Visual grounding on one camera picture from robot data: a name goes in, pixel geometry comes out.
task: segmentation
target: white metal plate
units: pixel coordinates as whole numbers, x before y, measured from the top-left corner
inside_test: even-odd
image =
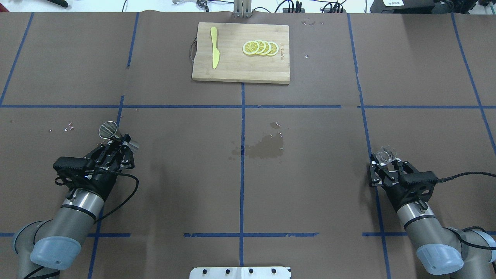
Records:
[[[194,268],[189,273],[189,279],[291,279],[291,268],[290,267]]]

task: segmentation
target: sticker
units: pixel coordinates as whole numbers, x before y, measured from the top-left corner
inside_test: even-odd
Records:
[[[399,7],[404,6],[403,0],[382,0],[386,7]]]

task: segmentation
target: water spill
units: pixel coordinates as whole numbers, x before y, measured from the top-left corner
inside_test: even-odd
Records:
[[[255,145],[245,146],[245,156],[249,158],[277,158],[283,154],[283,137],[282,133],[276,135],[266,135]],[[241,155],[241,151],[236,147],[232,155]]]
[[[274,129],[279,129],[281,128],[281,124],[277,123],[277,122],[272,122],[270,123],[270,126]]]

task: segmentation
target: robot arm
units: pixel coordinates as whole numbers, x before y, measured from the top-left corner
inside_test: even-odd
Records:
[[[474,227],[458,230],[441,226],[427,204],[439,182],[433,172],[419,172],[410,162],[383,149],[371,155],[368,173],[370,186],[386,191],[427,272],[451,274],[453,279],[491,278],[487,265],[496,260],[496,242]]]
[[[29,224],[14,235],[12,246],[20,260],[18,278],[59,278],[59,271],[68,269],[79,254],[91,227],[115,211],[97,219],[117,176],[133,177],[121,172],[134,168],[137,144],[128,134],[118,135],[114,122],[104,123],[99,134],[109,140],[106,145],[83,158],[60,157],[54,163],[59,176],[56,183],[66,185],[68,192],[54,219]],[[133,178],[137,187],[138,180]]]

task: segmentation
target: red object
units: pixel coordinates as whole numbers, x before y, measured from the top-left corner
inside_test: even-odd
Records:
[[[0,11],[8,11],[8,9],[0,3]]]

